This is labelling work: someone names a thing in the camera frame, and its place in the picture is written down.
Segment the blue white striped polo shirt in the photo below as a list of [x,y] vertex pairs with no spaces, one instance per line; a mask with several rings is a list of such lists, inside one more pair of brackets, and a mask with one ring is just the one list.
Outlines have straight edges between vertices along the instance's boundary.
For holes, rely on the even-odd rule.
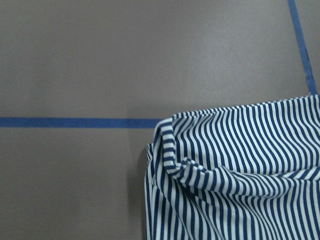
[[317,240],[320,97],[160,121],[144,178],[149,240]]

